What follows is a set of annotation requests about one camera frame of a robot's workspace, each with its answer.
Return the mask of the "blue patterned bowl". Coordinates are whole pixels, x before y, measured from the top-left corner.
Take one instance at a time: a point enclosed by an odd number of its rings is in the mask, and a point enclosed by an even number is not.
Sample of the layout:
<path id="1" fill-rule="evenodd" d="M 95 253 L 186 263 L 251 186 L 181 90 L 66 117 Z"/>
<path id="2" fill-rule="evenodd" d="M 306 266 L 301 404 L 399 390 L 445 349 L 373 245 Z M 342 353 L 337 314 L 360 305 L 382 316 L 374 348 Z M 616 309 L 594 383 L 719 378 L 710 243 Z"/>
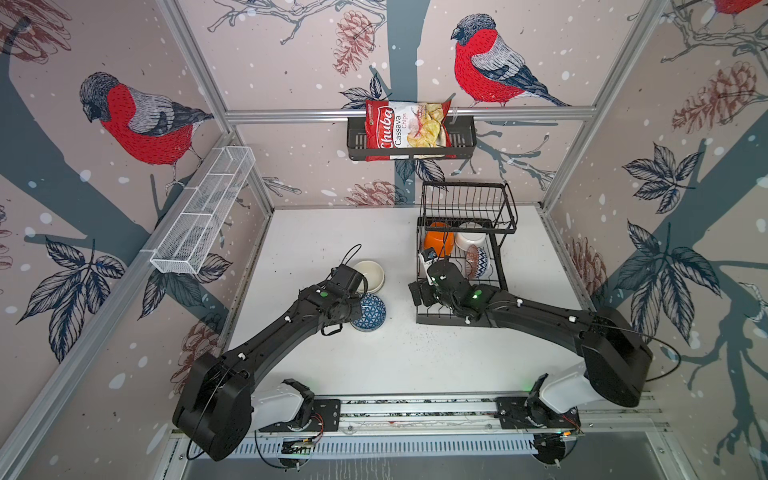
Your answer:
<path id="1" fill-rule="evenodd" d="M 387 311 L 383 300 L 371 293 L 361 299 L 361 317 L 351 325 L 358 331 L 372 332 L 380 328 L 386 321 Z"/>

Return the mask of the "orange plastic bowl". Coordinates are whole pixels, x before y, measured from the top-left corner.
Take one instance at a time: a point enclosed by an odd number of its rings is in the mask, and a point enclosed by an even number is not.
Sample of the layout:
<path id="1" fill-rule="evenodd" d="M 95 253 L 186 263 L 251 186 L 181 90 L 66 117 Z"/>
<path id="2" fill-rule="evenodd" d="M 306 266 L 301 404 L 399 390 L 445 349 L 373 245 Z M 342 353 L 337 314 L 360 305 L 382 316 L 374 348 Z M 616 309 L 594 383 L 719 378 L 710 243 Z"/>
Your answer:
<path id="1" fill-rule="evenodd" d="M 450 257 L 453 253 L 455 235 L 444 222 L 435 221 L 428 225 L 423 240 L 423 249 L 432 248 L 438 257 Z"/>

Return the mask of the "white ceramic bowl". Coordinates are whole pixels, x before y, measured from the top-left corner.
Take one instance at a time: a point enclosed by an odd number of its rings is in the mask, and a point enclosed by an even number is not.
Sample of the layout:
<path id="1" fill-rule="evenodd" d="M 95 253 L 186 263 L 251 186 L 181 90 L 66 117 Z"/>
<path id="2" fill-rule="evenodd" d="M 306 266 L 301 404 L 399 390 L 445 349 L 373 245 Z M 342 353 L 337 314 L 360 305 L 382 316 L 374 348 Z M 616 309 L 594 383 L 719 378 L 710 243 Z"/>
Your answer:
<path id="1" fill-rule="evenodd" d="M 479 247 L 486 239 L 487 233 L 476 222 L 464 222 L 454 232 L 454 245 L 460 250 L 467 251 L 471 246 Z"/>

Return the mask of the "red patterned bowl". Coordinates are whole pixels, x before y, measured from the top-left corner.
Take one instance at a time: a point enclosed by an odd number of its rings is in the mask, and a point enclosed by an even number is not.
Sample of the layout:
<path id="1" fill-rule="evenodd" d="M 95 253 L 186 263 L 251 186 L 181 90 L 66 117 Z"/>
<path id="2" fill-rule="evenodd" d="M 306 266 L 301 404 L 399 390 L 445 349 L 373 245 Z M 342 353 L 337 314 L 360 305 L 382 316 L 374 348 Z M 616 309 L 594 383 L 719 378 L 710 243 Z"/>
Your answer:
<path id="1" fill-rule="evenodd" d="M 470 245 L 465 254 L 465 276 L 470 279 L 484 278 L 490 272 L 490 261 L 485 249 Z"/>

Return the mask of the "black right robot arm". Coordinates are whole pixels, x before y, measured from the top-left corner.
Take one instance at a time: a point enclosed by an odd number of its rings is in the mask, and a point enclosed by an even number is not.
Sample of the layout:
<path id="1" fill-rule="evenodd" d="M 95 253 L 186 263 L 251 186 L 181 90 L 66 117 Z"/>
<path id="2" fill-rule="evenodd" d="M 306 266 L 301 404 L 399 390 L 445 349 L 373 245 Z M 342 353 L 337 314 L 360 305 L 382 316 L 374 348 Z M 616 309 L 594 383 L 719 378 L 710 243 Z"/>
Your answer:
<path id="1" fill-rule="evenodd" d="M 472 284 L 457 265 L 436 259 L 408 285 L 415 306 L 440 306 L 470 326 L 511 329 L 565 348 L 581 362 L 541 375 L 529 393 L 535 405 L 564 414 L 596 400 L 639 405 L 653 354 L 620 314 L 555 307 L 490 284 Z"/>

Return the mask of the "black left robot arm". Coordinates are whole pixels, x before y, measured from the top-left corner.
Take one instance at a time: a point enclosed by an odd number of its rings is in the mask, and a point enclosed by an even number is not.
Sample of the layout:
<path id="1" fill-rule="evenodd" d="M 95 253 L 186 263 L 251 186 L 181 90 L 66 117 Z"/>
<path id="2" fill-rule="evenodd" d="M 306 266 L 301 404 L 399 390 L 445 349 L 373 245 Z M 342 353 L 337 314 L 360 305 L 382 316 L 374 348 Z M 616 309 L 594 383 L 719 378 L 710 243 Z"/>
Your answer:
<path id="1" fill-rule="evenodd" d="M 361 318 L 358 288 L 368 290 L 366 277 L 340 264 L 300 290 L 281 316 L 248 341 L 218 357 L 201 355 L 189 370 L 173 424 L 212 460 L 226 458 L 250 429 L 251 396 L 263 378 L 307 338 Z"/>

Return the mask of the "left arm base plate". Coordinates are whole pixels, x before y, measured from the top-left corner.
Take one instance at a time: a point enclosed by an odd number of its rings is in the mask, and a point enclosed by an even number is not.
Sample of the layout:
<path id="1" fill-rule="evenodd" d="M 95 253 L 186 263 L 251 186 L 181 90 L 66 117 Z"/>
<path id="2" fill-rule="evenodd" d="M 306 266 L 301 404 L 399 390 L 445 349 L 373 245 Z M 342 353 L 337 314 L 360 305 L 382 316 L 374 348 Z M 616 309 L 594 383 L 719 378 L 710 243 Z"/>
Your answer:
<path id="1" fill-rule="evenodd" d="M 276 422 L 258 429 L 259 433 L 318 434 L 336 432 L 341 416 L 339 399 L 314 400 L 304 403 L 297 414 L 286 422 Z"/>

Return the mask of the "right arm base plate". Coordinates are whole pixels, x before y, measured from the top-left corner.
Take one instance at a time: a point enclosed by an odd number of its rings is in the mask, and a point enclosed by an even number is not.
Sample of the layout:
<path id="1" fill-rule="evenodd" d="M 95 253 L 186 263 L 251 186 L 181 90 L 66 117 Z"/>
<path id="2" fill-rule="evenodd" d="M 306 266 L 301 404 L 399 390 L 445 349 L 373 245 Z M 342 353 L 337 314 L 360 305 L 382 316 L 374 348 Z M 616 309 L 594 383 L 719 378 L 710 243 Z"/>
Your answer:
<path id="1" fill-rule="evenodd" d="M 497 397 L 494 402 L 495 417 L 503 430 L 581 428 L 577 409 L 557 413 L 538 400 L 520 396 Z"/>

